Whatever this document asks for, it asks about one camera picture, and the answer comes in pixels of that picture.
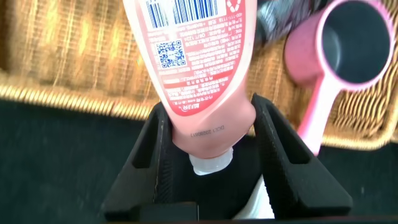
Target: mug handle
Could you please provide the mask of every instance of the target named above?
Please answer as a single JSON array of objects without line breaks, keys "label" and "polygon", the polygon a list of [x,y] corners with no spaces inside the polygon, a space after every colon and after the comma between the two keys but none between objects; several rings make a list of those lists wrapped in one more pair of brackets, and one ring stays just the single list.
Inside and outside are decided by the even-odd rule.
[{"label": "mug handle", "polygon": [[298,127],[298,135],[316,156],[320,150],[331,107],[340,91],[340,85],[330,75],[320,76],[315,83],[310,104]]}]

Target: bottle cap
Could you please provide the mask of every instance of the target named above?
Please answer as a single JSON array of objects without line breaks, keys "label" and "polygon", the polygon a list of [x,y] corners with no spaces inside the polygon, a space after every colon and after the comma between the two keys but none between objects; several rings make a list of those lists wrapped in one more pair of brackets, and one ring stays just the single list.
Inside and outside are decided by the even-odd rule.
[{"label": "bottle cap", "polygon": [[189,155],[193,171],[197,175],[207,175],[214,172],[218,172],[229,165],[233,157],[232,147],[228,149],[224,154],[214,157],[211,159],[199,159],[193,155]]}]

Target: pink mug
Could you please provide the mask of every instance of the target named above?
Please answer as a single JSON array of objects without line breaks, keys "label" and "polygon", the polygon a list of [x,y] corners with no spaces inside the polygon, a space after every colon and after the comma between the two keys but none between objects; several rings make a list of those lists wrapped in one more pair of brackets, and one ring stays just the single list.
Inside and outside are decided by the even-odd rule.
[{"label": "pink mug", "polygon": [[314,91],[298,135],[317,155],[333,102],[341,90],[369,88],[386,72],[394,32],[376,0],[335,0],[289,35],[285,64],[292,79]]}]

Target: woven rattan surface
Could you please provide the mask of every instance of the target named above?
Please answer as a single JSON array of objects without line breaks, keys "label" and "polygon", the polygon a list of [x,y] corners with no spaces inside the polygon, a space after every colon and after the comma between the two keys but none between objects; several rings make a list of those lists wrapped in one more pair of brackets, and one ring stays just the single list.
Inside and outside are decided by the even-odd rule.
[{"label": "woven rattan surface", "polygon": [[[0,4],[0,98],[129,119],[146,119],[159,102],[121,0]],[[384,4],[397,30],[398,1]],[[311,93],[286,74],[284,42],[256,49],[248,97],[256,92],[272,100],[297,127]],[[397,49],[376,86],[339,95],[324,144],[371,150],[390,141],[398,120]]]}]

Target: pink squeeze bottle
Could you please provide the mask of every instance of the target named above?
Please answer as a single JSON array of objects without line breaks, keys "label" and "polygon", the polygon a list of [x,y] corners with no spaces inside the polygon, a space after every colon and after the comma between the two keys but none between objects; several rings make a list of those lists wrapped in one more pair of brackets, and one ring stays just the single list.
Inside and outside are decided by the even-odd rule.
[{"label": "pink squeeze bottle", "polygon": [[173,142],[198,175],[224,169],[256,118],[245,94],[257,1],[124,0]]}]

